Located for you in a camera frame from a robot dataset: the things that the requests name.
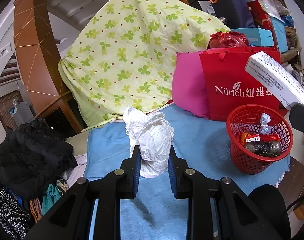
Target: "metal screw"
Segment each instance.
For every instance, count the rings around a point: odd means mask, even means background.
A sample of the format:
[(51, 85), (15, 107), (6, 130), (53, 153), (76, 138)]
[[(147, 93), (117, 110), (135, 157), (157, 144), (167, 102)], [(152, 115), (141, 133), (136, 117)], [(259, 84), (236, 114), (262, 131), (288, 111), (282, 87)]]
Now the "metal screw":
[(195, 173), (195, 170), (194, 169), (186, 169), (185, 173), (188, 174), (188, 175), (193, 175)]
[(229, 177), (223, 177), (222, 181), (224, 184), (230, 184), (232, 182), (232, 180)]
[(122, 169), (116, 169), (116, 170), (114, 171), (114, 174), (117, 175), (117, 176), (120, 176), (120, 175), (122, 175), (123, 173), (124, 173), (124, 170), (122, 170)]
[(78, 178), (77, 179), (77, 184), (80, 184), (80, 185), (82, 185), (82, 184), (84, 184), (85, 182), (86, 182), (86, 178), (84, 178), (84, 177), (80, 177), (80, 178)]

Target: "teal clothing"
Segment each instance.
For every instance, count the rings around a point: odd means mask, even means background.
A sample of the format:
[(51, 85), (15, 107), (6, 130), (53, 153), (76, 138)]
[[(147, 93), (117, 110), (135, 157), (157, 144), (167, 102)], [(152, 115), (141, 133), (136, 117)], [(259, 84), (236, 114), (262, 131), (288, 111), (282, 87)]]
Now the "teal clothing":
[(42, 202), (42, 215), (45, 215), (47, 211), (60, 199), (61, 194), (57, 187), (53, 184), (48, 186), (46, 193), (44, 193)]

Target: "red shopping bag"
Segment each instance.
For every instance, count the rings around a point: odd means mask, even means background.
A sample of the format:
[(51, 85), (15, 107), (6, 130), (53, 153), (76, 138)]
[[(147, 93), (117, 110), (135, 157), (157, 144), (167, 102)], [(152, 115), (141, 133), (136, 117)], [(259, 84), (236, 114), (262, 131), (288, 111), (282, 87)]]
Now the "red shopping bag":
[(268, 47), (217, 48), (200, 54), (211, 120), (226, 121), (234, 108), (246, 104), (277, 111), (279, 101), (245, 71), (249, 57), (259, 51), (280, 63), (280, 53)]

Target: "blue gripper pad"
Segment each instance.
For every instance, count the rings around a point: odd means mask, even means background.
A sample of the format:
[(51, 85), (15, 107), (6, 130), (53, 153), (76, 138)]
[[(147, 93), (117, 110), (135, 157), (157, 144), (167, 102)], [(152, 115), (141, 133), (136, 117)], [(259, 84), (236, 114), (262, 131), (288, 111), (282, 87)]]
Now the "blue gripper pad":
[(169, 161), (168, 161), (168, 172), (169, 172), (172, 193), (174, 197), (177, 197), (176, 175), (175, 175), (174, 165), (171, 156), (169, 156)]
[(135, 163), (135, 170), (133, 176), (133, 196), (136, 197), (139, 188), (139, 179), (140, 179), (140, 170), (141, 170), (141, 154), (139, 151), (138, 157)]

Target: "blue box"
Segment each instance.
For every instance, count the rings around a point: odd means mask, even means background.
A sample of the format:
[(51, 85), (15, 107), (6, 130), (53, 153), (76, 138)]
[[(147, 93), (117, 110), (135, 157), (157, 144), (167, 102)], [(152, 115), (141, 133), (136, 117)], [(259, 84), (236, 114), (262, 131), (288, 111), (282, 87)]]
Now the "blue box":
[(270, 30), (261, 28), (240, 28), (232, 29), (233, 32), (244, 33), (247, 37), (249, 44), (252, 46), (259, 47), (272, 47), (273, 38)]
[(284, 22), (276, 17), (270, 15), (275, 35), (277, 37), (279, 51), (286, 52), (288, 51), (286, 31), (284, 30)]

